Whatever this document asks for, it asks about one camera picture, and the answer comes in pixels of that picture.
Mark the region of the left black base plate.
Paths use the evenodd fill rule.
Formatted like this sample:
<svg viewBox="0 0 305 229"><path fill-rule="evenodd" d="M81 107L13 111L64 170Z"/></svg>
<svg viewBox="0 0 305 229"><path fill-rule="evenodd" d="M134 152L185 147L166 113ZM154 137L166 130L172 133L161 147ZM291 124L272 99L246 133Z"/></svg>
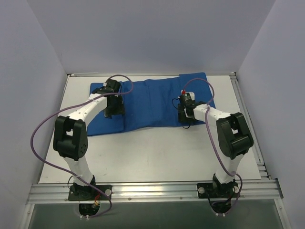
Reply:
<svg viewBox="0 0 305 229"><path fill-rule="evenodd" d="M106 196L102 195L96 189L90 186L80 186L78 184L73 183L70 186L70 191L68 195L69 201L89 201L95 200L97 196L99 200L107 200L111 198L112 195L112 185L95 185L99 190L105 193Z"/></svg>

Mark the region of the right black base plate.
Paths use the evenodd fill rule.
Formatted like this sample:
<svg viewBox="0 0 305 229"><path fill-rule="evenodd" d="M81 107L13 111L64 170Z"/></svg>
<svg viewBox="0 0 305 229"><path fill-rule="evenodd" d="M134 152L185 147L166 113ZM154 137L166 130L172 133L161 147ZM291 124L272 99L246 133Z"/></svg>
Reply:
<svg viewBox="0 0 305 229"><path fill-rule="evenodd" d="M198 198L235 198L237 197L239 186L236 182L216 185L214 182L197 183Z"/></svg>

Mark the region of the front aluminium rail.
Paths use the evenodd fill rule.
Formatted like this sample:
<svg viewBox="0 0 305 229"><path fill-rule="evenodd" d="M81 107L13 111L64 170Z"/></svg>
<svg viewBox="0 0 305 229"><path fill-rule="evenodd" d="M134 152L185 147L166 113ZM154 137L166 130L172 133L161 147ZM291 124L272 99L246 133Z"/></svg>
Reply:
<svg viewBox="0 0 305 229"><path fill-rule="evenodd" d="M126 202L176 202L199 200L227 200L240 194L243 199L281 199L283 194L276 179L244 180L231 187L226 194L216 194L211 182L159 182L100 184L100 190L113 203ZM28 204L92 203L92 198L82 198L67 184L32 185Z"/></svg>

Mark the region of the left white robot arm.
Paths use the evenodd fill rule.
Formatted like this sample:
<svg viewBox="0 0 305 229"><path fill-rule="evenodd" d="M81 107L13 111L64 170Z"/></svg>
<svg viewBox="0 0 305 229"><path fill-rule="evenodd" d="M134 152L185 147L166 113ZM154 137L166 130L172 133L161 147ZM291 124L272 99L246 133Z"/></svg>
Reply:
<svg viewBox="0 0 305 229"><path fill-rule="evenodd" d="M85 154L88 150L88 124L99 114L105 118L124 115L121 83L109 79L102 87L90 94L87 104L68 116L58 116L55 121L53 149L66 161L73 173L73 185L79 195L91 200L96 195L94 175L91 173Z"/></svg>

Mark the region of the back aluminium rail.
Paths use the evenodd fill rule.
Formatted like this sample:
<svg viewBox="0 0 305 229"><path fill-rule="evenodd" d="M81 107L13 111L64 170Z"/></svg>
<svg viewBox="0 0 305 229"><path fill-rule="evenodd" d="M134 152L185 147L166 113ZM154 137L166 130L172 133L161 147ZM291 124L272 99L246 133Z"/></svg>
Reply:
<svg viewBox="0 0 305 229"><path fill-rule="evenodd" d="M163 76L179 76L179 73L130 73L130 74L123 74L125 76L143 76L143 77L163 77ZM231 72L231 73L206 73L207 76L214 76L214 75L229 75L229 76L237 76L237 72ZM67 74L68 77L110 77L113 76L113 74L110 73L69 73Z"/></svg>

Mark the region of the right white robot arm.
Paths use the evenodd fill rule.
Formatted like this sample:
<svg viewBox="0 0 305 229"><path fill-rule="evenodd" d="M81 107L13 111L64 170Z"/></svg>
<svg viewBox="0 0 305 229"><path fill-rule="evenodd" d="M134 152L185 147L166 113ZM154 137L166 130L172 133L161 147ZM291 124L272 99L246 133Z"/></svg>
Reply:
<svg viewBox="0 0 305 229"><path fill-rule="evenodd" d="M228 183L235 179L242 158L254 144L245 117L240 112L223 112L205 102L196 102L193 92L183 90L178 99L179 123L205 123L212 148L220 163L220 168L214 174L217 181L211 186L212 192L217 197L222 197L229 191Z"/></svg>

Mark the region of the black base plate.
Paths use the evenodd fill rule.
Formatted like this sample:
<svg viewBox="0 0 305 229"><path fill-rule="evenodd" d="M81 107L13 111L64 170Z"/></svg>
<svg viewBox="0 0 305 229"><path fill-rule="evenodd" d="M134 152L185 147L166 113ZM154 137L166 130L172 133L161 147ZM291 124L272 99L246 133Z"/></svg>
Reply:
<svg viewBox="0 0 305 229"><path fill-rule="evenodd" d="M239 186L236 182L216 185L214 182L197 183L198 198L235 198L237 197Z"/></svg>
<svg viewBox="0 0 305 229"><path fill-rule="evenodd" d="M97 196L99 200L107 200L111 198L112 195L112 185L95 185L99 190L105 193L106 196L102 195L96 189L90 186L80 186L78 184L73 183L70 186L70 191L68 195L69 201L89 201L95 200Z"/></svg>

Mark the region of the blue surgical cloth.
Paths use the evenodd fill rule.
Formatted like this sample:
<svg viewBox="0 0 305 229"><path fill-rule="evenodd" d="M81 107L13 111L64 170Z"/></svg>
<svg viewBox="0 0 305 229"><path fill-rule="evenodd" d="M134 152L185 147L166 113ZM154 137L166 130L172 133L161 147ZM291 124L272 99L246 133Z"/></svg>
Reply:
<svg viewBox="0 0 305 229"><path fill-rule="evenodd" d="M100 112L89 124L89 136L124 133L144 127L178 127L176 103L185 88L195 94L196 101L208 102L211 91L205 73L180 74L175 78L122 82L125 115L105 118Z"/></svg>

